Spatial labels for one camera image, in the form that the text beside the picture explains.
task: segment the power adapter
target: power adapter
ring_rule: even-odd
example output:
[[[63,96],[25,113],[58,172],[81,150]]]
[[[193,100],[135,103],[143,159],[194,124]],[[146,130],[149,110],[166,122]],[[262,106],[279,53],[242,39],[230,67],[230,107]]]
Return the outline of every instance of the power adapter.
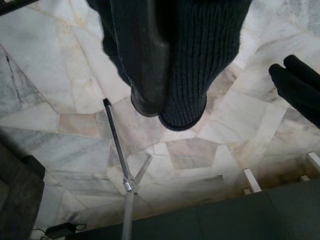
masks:
[[[70,222],[66,222],[57,226],[49,227],[45,231],[45,235],[50,239],[58,239],[58,238],[75,234],[76,230],[77,230],[76,225]]]

